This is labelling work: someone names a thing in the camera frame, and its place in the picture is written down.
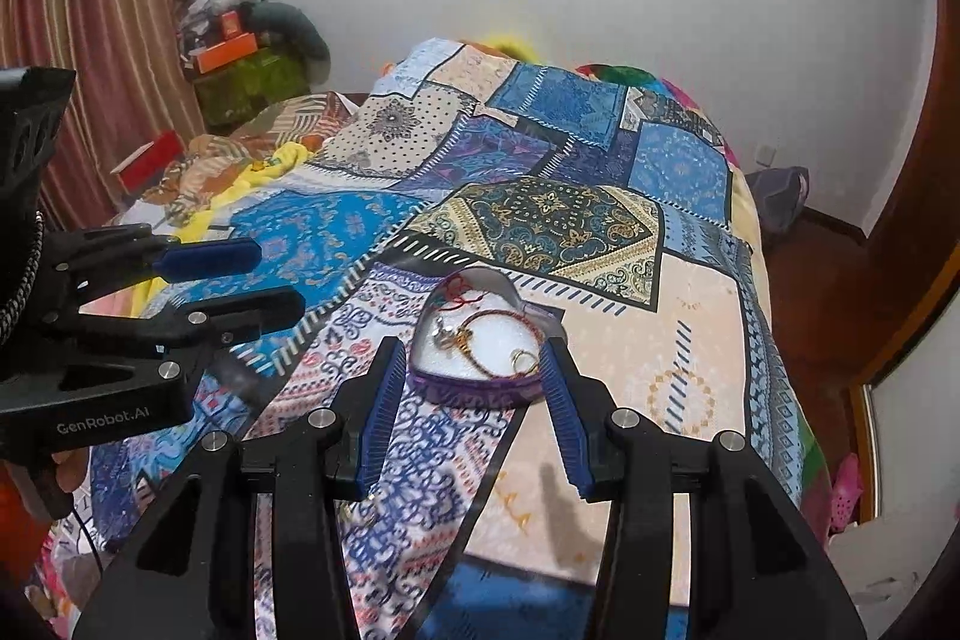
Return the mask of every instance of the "finger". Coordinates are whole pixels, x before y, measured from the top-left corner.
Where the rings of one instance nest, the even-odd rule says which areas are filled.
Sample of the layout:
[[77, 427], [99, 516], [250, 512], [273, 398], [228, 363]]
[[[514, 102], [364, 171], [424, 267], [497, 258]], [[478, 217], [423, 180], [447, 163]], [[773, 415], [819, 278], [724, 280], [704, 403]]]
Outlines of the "finger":
[[56, 468], [56, 484], [68, 494], [76, 491], [86, 477], [89, 462], [90, 448], [71, 452], [66, 461]]

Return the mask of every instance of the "metal pivot bolt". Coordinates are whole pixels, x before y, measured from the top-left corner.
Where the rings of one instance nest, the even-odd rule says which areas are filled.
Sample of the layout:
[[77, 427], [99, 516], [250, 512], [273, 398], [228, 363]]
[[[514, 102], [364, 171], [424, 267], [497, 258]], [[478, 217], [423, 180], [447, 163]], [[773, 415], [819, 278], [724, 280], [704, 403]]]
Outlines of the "metal pivot bolt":
[[320, 410], [314, 410], [313, 413], [310, 413], [306, 422], [314, 429], [326, 429], [328, 426], [333, 426], [336, 420], [337, 413], [328, 410], [328, 408], [320, 408]]
[[216, 453], [226, 444], [227, 434], [224, 432], [210, 432], [210, 434], [205, 434], [200, 441], [200, 446], [203, 447], [203, 450], [210, 451], [210, 453]]
[[179, 375], [179, 364], [176, 362], [163, 362], [157, 367], [157, 374], [165, 380], [173, 380]]
[[630, 408], [617, 408], [613, 410], [610, 418], [614, 426], [619, 426], [621, 429], [632, 429], [640, 423], [640, 413]]
[[743, 438], [743, 434], [740, 432], [720, 432], [720, 445], [726, 450], [736, 453], [746, 447], [747, 440]]

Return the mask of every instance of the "bedspread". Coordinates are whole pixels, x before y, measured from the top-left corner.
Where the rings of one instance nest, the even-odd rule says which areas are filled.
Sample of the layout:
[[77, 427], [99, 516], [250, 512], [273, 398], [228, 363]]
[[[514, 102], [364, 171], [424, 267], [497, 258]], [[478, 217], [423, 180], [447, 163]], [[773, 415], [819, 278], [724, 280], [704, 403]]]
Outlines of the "bedspread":
[[[101, 538], [122, 539], [143, 495], [210, 429], [261, 437], [328, 404], [383, 336], [409, 342], [432, 287], [471, 265], [504, 272], [557, 314], [579, 369], [618, 405], [688, 437], [742, 432], [809, 506], [822, 455], [771, 335], [742, 173], [683, 92], [637, 70], [591, 74], [430, 40], [310, 161], [218, 214], [234, 236], [257, 237], [265, 265], [171, 286], [148, 311], [290, 282], [307, 314], [290, 333], [233, 348], [275, 384], [263, 410], [206, 376], [188, 424], [94, 449]], [[380, 482], [340, 507], [361, 636], [579, 638], [607, 516], [566, 482], [543, 403], [453, 410], [407, 389]], [[675, 519], [669, 633], [682, 637], [683, 497]], [[261, 638], [275, 636], [270, 523], [261, 499]]]

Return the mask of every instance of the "striped curtain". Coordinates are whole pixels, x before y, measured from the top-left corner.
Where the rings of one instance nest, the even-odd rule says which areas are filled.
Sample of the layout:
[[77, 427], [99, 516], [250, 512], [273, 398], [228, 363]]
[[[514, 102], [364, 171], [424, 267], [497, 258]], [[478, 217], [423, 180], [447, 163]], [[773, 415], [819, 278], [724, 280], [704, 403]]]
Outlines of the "striped curtain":
[[112, 167], [170, 129], [184, 143], [203, 133], [176, 45], [192, 1], [0, 0], [0, 65], [78, 73], [41, 187], [54, 223], [102, 225], [122, 207]]

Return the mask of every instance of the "reddish brown floor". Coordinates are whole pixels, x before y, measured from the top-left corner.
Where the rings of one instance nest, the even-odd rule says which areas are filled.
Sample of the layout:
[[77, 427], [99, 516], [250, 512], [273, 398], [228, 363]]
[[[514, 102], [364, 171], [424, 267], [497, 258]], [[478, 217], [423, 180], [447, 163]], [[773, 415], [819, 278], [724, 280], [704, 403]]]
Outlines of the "reddish brown floor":
[[803, 215], [786, 239], [764, 249], [774, 339], [830, 474], [847, 453], [856, 451], [844, 392], [850, 372], [834, 353], [837, 330], [851, 324], [830, 300], [845, 271], [858, 265], [864, 252], [850, 237]]

